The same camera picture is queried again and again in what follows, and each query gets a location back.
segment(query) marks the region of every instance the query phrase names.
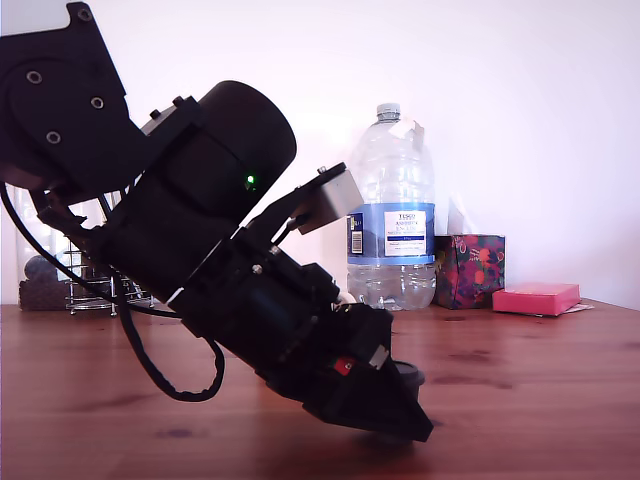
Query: plastic water bottle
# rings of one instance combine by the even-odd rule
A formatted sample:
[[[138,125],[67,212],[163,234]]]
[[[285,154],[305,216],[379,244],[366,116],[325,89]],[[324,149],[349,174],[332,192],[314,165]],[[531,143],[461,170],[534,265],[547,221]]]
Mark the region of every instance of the plastic water bottle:
[[[388,310],[416,310],[435,293],[434,183],[424,129],[378,106],[349,168],[365,204],[347,217],[349,293]]]

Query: floral tissue box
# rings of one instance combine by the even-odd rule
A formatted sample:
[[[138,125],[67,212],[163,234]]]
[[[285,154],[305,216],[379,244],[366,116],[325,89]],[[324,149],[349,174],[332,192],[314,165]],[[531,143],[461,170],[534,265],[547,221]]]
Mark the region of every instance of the floral tissue box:
[[[442,307],[488,308],[493,292],[504,288],[504,237],[436,236],[436,294]]]

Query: tissue box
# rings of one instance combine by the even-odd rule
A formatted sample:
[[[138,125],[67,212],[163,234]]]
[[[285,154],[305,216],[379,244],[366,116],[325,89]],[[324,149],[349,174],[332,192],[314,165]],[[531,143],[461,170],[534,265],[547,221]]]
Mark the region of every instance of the tissue box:
[[[436,236],[436,294],[442,307],[488,308],[504,288],[504,237]]]
[[[497,312],[558,316],[580,303],[578,285],[525,283],[493,294]]]

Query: bottle cap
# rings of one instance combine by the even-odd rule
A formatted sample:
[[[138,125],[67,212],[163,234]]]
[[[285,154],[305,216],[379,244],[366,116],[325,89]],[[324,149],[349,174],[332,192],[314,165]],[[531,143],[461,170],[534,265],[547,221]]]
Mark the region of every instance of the bottle cap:
[[[400,115],[400,104],[383,103],[382,105],[378,105],[378,115],[383,115],[385,113],[397,113],[398,115]]]

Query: pink box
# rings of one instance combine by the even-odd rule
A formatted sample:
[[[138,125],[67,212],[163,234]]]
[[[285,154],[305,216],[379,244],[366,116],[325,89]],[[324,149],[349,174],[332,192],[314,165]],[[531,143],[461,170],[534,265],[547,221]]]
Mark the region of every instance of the pink box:
[[[497,312],[558,316],[580,303],[580,287],[557,283],[523,283],[493,294]]]

